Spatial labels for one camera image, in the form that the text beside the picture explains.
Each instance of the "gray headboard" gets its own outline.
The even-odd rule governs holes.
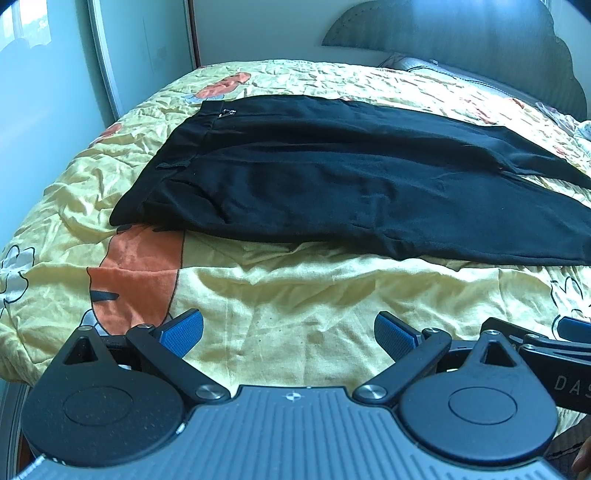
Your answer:
[[[540,0],[364,2],[341,15],[322,44],[437,60],[587,118],[569,49]]]

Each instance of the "black mechanical arm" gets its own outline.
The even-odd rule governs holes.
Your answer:
[[[35,462],[19,479],[560,479],[542,458],[556,405],[591,413],[591,345],[488,319],[475,341],[380,312],[395,361],[343,387],[240,386],[182,360],[191,310],[125,336],[78,328],[22,413]]]

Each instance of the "finger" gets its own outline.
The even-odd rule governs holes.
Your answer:
[[[585,440],[573,462],[573,472],[580,473],[591,466],[591,437]]]

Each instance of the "bedding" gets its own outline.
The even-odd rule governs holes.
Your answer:
[[[589,267],[397,261],[322,242],[262,244],[146,225],[110,226],[117,201],[204,100],[277,94],[358,100],[505,126],[590,172],[591,158],[539,111],[453,79],[287,60],[197,69],[130,111],[74,158],[4,249],[1,377],[34,384],[80,324],[121,334],[190,308],[201,310],[205,330],[185,360],[232,393],[239,384],[351,389],[363,383],[391,363],[373,337],[380,310],[419,330],[439,327],[460,339],[475,338],[489,316],[551,338],[560,316],[591,320]],[[591,207],[586,189],[526,178]],[[559,432],[579,418],[569,411],[560,416]]]

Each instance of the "ridged gray surface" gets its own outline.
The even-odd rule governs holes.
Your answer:
[[[341,388],[243,387],[227,404],[199,407],[150,457],[105,469],[42,460],[27,480],[550,480],[538,460],[511,472],[471,471],[430,457],[391,413],[352,402]]]

